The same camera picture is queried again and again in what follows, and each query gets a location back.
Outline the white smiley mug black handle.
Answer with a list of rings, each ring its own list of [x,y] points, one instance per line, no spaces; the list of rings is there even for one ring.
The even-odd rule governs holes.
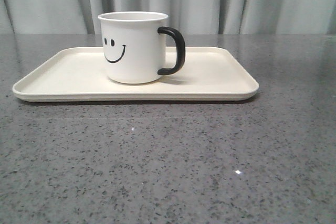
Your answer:
[[[182,34],[167,26],[167,14],[111,12],[98,16],[107,76],[116,82],[141,84],[178,72],[185,62]],[[166,36],[176,45],[176,63],[166,68]]]

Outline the grey pleated curtain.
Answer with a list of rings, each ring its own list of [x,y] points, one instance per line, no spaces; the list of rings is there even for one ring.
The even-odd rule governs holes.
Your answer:
[[[137,10],[190,35],[335,33],[335,0],[1,0],[1,33],[98,34],[100,14]]]

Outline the cream rectangular plastic tray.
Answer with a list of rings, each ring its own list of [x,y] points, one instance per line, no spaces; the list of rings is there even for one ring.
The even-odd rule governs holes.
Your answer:
[[[121,84],[104,71],[100,47],[62,50],[16,82],[14,95],[29,102],[241,101],[258,82],[223,48],[187,47],[184,67],[151,83]]]

